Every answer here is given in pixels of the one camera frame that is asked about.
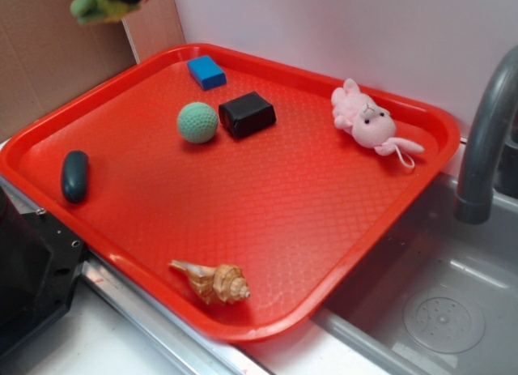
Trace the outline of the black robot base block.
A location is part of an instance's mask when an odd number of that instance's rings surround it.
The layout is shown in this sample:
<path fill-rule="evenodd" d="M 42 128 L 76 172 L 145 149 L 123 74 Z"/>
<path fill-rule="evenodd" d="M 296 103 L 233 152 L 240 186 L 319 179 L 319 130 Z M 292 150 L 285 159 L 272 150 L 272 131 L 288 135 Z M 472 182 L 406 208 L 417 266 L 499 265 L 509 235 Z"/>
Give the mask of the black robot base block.
<path fill-rule="evenodd" d="M 1 359 L 71 307 L 83 240 L 50 213 L 21 213 L 1 192 Z"/>

